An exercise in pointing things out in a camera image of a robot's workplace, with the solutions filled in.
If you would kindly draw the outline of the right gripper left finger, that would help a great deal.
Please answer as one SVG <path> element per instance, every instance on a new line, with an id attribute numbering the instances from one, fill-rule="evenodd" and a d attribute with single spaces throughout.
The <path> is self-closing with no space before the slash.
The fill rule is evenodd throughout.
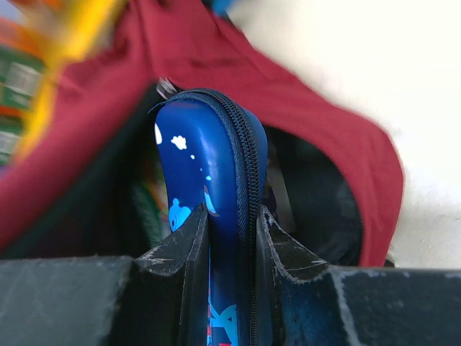
<path id="1" fill-rule="evenodd" d="M 1 262 L 3 345 L 204 345 L 207 211 L 142 257 Z"/>

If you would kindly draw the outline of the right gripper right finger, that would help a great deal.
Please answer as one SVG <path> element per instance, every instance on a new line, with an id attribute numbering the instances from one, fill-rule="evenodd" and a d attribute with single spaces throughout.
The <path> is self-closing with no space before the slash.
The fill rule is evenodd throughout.
<path id="1" fill-rule="evenodd" d="M 340 267 L 261 207 L 258 345 L 458 345 L 460 271 Z"/>

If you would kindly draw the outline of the green Treehouse book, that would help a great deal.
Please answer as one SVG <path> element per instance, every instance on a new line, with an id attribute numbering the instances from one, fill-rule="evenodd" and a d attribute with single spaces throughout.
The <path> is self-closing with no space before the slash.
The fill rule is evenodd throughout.
<path id="1" fill-rule="evenodd" d="M 144 157 L 140 160 L 130 183 L 130 194 L 143 233 L 149 245 L 154 247 L 171 233 L 166 184 L 161 165 L 156 159 Z"/>

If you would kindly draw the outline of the red backpack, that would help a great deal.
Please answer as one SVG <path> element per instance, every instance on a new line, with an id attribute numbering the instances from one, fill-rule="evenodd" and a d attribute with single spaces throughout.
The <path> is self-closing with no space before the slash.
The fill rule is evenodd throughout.
<path id="1" fill-rule="evenodd" d="M 222 91 L 264 124 L 322 150 L 344 175 L 362 217 L 360 265 L 384 263 L 403 194 L 403 170 L 388 134 L 327 102 L 200 1 L 131 1 L 113 46 L 65 67 L 53 127 L 1 180 L 2 249 L 127 127 L 143 93 L 161 76 L 183 88 Z"/>

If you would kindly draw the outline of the blue dinosaur pencil case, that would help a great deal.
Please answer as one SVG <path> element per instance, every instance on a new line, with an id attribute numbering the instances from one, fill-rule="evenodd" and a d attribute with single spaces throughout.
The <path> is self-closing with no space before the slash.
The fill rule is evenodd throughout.
<path id="1" fill-rule="evenodd" d="M 264 127 L 211 89 L 180 92 L 153 113 L 170 229 L 179 229 L 199 204 L 209 218 L 210 342 L 255 345 L 256 220 L 268 155 Z"/>

